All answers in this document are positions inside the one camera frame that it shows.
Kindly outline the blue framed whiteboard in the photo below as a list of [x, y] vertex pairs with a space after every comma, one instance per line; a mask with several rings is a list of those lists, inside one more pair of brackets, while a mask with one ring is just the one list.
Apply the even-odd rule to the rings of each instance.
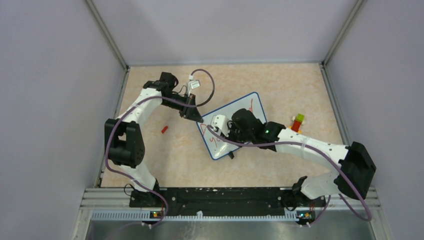
[[240, 109], [247, 109], [251, 111], [255, 118], [259, 119], [262, 123], [267, 122], [267, 117], [265, 115], [259, 94], [257, 92], [251, 92], [207, 114], [204, 114], [202, 116], [203, 123], [196, 124], [212, 160], [215, 161], [224, 158], [230, 153], [237, 151], [239, 147], [223, 142], [220, 139], [216, 138], [207, 129], [207, 125], [212, 124], [212, 120], [216, 115], [224, 115], [230, 119], [233, 114]]

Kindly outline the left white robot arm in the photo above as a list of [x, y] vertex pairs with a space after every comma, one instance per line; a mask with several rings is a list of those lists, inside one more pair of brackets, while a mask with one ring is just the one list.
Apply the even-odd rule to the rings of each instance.
[[155, 190], [157, 179], [144, 163], [142, 126], [159, 106], [177, 110], [184, 119], [203, 122], [196, 96], [190, 90], [183, 95], [176, 92], [178, 82], [173, 74], [162, 72], [158, 80], [143, 85], [135, 102], [123, 114], [104, 124], [106, 168], [133, 181], [136, 190], [142, 192], [141, 200], [149, 207], [160, 202], [161, 194]]

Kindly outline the red marker cap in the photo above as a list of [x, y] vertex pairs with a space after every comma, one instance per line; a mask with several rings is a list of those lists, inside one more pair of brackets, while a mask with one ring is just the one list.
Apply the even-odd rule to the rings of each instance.
[[164, 133], [168, 130], [168, 128], [169, 128], [168, 126], [165, 126], [165, 127], [161, 130], [161, 133], [162, 133], [162, 134], [164, 134]]

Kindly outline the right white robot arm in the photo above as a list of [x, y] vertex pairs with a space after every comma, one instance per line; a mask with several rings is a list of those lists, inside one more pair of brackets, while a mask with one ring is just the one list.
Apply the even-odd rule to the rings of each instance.
[[318, 176], [301, 177], [294, 185], [299, 189], [293, 192], [293, 200], [299, 206], [307, 206], [323, 195], [343, 194], [355, 200], [367, 197], [377, 168], [362, 143], [343, 145], [317, 140], [277, 122], [262, 122], [245, 108], [231, 118], [220, 116], [212, 123], [228, 141], [296, 155], [329, 169]]

